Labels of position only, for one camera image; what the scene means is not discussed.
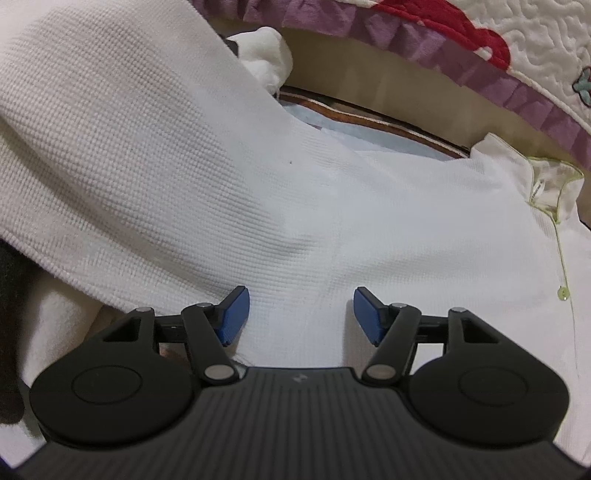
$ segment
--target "embroidered flower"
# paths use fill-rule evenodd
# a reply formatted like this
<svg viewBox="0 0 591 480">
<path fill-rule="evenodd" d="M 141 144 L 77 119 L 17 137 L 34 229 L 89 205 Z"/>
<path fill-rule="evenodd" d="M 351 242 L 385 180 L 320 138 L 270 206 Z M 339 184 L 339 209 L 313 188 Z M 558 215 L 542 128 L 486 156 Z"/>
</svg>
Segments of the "embroidered flower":
<svg viewBox="0 0 591 480">
<path fill-rule="evenodd" d="M 581 101 L 591 108 L 591 67 L 585 67 L 579 79 L 573 83 L 573 90 L 579 94 Z"/>
</svg>

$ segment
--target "brown trim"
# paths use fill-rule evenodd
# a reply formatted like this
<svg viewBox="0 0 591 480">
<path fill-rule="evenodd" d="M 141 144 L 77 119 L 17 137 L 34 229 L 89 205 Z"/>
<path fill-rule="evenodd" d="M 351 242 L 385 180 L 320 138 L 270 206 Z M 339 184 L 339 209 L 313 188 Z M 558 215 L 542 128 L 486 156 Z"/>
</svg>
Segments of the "brown trim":
<svg viewBox="0 0 591 480">
<path fill-rule="evenodd" d="M 362 127 L 373 128 L 374 130 L 380 130 L 382 132 L 408 138 L 409 140 L 414 140 L 441 153 L 445 153 L 452 158 L 466 158 L 468 156 L 468 152 L 463 148 L 451 145 L 449 142 L 440 140 L 426 132 L 417 131 L 418 129 L 415 129 L 411 125 L 406 126 L 402 124 L 402 122 L 397 122 L 394 119 L 383 117 L 382 115 L 378 115 L 375 112 L 366 112 L 365 109 L 356 108 L 354 106 L 344 105 L 345 107 L 354 109 L 359 113 L 343 112 L 334 108 L 333 106 L 326 104 L 326 102 L 330 102 L 336 104 L 335 106 L 338 106 L 338 100 L 333 100 L 328 97 L 322 97 L 311 92 L 306 92 L 305 90 L 293 88 L 281 89 L 280 98 L 282 100 L 295 103 L 296 105 L 309 108 L 310 110 L 313 110 L 316 113 L 319 113 L 320 115 L 330 118 L 336 122 L 360 125 Z M 373 117 L 379 117 L 379 119 L 360 115 L 360 113 L 371 115 Z"/>
</svg>

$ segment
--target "quilted white fabric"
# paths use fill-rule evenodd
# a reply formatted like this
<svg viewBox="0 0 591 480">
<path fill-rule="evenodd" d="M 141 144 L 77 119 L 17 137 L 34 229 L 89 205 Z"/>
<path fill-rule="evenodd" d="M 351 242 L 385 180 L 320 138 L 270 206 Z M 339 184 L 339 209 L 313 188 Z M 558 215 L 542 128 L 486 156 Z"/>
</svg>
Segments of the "quilted white fabric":
<svg viewBox="0 0 591 480">
<path fill-rule="evenodd" d="M 508 72 L 550 98 L 591 134 L 591 108 L 573 91 L 591 65 L 591 1 L 450 0 L 511 52 Z"/>
<path fill-rule="evenodd" d="M 0 32 L 0 235 L 49 273 L 159 313 L 245 284 L 236 358 L 278 367 L 368 360 L 359 285 L 426 314 L 465 306 L 567 381 L 557 442 L 589 461 L 582 180 L 553 186 L 555 230 L 528 204 L 531 164 L 492 135 L 448 162 L 349 150 L 184 0 L 5 0 Z"/>
</svg>

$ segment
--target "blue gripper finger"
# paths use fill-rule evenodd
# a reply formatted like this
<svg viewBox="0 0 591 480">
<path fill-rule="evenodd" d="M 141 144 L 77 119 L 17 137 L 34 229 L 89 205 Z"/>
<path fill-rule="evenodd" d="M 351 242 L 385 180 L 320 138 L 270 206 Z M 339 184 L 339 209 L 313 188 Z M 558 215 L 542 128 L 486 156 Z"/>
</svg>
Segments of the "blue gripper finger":
<svg viewBox="0 0 591 480">
<path fill-rule="evenodd" d="M 251 307 L 251 297 L 246 287 L 234 288 L 230 295 L 216 307 L 219 327 L 215 329 L 217 338 L 223 346 L 230 345 L 246 323 Z"/>
<path fill-rule="evenodd" d="M 388 307 L 365 287 L 358 287 L 353 295 L 353 312 L 365 336 L 378 346 L 388 332 Z"/>
</svg>

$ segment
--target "purple fabric trim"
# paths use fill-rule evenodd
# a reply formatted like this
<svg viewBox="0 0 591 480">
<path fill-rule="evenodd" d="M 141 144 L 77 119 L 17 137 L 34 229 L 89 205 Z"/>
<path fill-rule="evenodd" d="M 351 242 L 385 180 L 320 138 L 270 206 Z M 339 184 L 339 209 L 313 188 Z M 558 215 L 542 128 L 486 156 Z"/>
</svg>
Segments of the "purple fabric trim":
<svg viewBox="0 0 591 480">
<path fill-rule="evenodd" d="M 204 17 L 312 30 L 397 53 L 515 112 L 591 168 L 591 135 L 541 93 L 427 27 L 333 0 L 193 0 Z"/>
</svg>

